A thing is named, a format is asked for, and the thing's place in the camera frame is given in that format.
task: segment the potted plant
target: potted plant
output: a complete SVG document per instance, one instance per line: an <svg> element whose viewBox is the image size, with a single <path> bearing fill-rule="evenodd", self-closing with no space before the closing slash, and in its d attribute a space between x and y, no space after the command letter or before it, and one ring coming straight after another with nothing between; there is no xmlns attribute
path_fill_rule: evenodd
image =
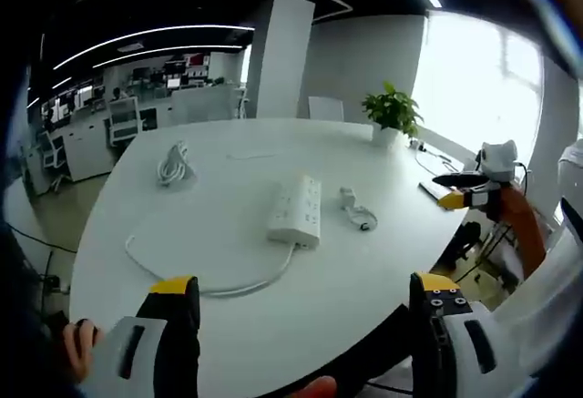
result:
<svg viewBox="0 0 583 398"><path fill-rule="evenodd" d="M373 144L389 148L399 132L409 137L417 134L417 119L423 120L415 111L417 103L405 93L396 91L388 82L383 82L384 93L366 95L364 112L373 123Z"/></svg>

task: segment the white table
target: white table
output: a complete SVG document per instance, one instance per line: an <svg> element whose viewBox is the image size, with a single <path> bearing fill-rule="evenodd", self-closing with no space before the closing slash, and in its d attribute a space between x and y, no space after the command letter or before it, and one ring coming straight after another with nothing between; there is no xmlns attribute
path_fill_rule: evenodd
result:
<svg viewBox="0 0 583 398"><path fill-rule="evenodd" d="M465 215L438 208L418 188L431 175L404 141L387 154L370 144L371 135L366 125L297 119L215 121L139 135L87 222L71 320L88 317L107 330L136 313L156 280L125 253L124 242L145 214L181 205L185 193L300 171L322 181L322 243L297 253L283 277L262 291L201 299L199 396L258 396L321 368L407 300L410 274L435 264ZM155 187L157 162L178 139L187 141L200 173L198 191ZM259 155L270 156L250 158ZM353 187L358 203L376 213L375 231L361 232L346 220L337 207L340 186ZM171 260L171 247L163 253Z"/></svg>

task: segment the green plant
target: green plant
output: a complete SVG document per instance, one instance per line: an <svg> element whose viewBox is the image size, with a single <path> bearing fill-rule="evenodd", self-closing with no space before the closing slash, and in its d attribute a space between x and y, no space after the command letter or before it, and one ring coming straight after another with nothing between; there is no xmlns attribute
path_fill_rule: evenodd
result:
<svg viewBox="0 0 583 398"><path fill-rule="evenodd" d="M383 85L385 92L381 95L366 95L364 112L381 129L395 128L409 137L416 136L417 119L423 120L415 111L417 103L405 93L396 91L388 82L383 82Z"/></svg>

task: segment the white pot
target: white pot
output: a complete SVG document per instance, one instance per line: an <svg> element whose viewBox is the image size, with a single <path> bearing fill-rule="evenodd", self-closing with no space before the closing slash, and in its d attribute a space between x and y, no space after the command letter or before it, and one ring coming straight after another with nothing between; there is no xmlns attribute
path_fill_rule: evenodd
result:
<svg viewBox="0 0 583 398"><path fill-rule="evenodd" d="M395 128L381 129L378 123L373 123L373 145L379 148L391 148L400 132Z"/></svg>

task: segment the white power strip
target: white power strip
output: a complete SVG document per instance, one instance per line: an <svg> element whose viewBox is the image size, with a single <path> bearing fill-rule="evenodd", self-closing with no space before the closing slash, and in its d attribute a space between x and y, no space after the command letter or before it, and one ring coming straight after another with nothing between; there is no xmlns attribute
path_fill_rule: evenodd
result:
<svg viewBox="0 0 583 398"><path fill-rule="evenodd" d="M320 244L322 183L302 175L281 184L267 238L314 248Z"/></svg>

